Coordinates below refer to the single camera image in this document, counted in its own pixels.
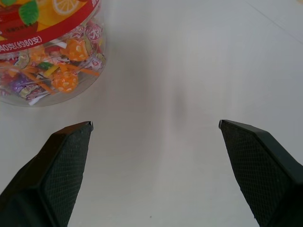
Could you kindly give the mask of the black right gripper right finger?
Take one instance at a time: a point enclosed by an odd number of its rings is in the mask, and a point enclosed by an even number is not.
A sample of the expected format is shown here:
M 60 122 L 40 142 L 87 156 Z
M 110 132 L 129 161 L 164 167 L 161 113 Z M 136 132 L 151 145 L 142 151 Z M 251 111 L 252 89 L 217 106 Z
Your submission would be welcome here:
M 220 120 L 235 179 L 261 227 L 303 225 L 303 166 L 267 131 Z

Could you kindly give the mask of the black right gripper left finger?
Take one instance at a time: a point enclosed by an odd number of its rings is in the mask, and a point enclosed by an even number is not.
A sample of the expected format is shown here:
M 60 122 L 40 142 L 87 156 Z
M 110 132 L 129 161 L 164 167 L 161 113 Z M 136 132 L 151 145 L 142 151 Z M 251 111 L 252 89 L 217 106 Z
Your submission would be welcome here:
M 91 121 L 53 133 L 0 195 L 2 227 L 66 227 L 81 187 Z

